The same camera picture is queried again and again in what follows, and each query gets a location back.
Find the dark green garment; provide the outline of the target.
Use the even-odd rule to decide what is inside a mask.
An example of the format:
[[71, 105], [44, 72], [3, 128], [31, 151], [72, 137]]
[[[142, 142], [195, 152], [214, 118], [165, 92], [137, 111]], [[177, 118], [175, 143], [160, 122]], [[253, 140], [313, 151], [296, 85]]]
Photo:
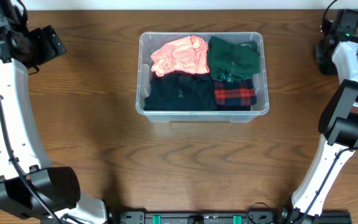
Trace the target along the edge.
[[260, 54], [255, 41], [232, 44], [212, 36], [208, 47], [207, 63], [213, 80], [241, 82], [260, 73]]

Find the red navy plaid shirt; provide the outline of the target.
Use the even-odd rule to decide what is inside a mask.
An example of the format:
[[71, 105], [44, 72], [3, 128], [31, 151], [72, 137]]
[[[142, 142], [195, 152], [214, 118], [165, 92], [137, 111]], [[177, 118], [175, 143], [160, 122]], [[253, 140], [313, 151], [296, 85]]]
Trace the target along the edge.
[[257, 96], [251, 79], [239, 82], [214, 81], [216, 104], [225, 108], [250, 107], [256, 104]]

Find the navy garment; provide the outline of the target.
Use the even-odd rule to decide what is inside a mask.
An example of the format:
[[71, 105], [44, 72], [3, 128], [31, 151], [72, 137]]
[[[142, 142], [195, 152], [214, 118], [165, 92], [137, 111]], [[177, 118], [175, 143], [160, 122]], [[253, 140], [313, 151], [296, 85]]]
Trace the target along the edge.
[[175, 71], [150, 81], [146, 111], [214, 111], [217, 109], [211, 75]]

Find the pink garment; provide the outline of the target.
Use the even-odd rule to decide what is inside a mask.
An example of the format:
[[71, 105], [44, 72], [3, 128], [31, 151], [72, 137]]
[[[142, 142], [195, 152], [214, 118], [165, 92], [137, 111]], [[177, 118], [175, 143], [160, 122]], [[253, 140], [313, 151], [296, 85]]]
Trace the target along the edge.
[[190, 74], [209, 73], [208, 49], [204, 39], [195, 35], [171, 41], [150, 56], [154, 62], [151, 71], [158, 77], [174, 71]]

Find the black garment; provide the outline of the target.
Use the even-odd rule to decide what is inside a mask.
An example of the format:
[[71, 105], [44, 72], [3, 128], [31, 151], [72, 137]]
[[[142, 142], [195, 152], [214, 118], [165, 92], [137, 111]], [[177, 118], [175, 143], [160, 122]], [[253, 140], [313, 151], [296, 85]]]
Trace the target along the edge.
[[218, 111], [250, 111], [251, 106], [227, 106], [227, 105], [218, 105]]

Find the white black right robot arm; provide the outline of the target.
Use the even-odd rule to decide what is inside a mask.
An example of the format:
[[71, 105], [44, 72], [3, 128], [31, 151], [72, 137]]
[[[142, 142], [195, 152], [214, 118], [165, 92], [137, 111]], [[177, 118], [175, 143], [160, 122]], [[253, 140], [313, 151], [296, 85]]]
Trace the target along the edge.
[[348, 212], [324, 212], [323, 204], [345, 163], [358, 150], [358, 11], [340, 9], [322, 20], [316, 47], [321, 73], [337, 75], [340, 86], [318, 124], [319, 148], [312, 164], [283, 207], [277, 223], [351, 223]]

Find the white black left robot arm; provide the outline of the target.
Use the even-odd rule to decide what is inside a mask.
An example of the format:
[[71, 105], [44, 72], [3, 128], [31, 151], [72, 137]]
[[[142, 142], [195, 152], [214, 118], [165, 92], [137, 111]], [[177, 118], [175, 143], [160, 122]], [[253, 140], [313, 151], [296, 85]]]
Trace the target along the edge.
[[51, 26], [29, 30], [23, 2], [0, 0], [0, 210], [42, 223], [107, 223], [106, 205], [80, 189], [74, 170], [55, 167], [37, 131], [30, 69], [66, 52]]

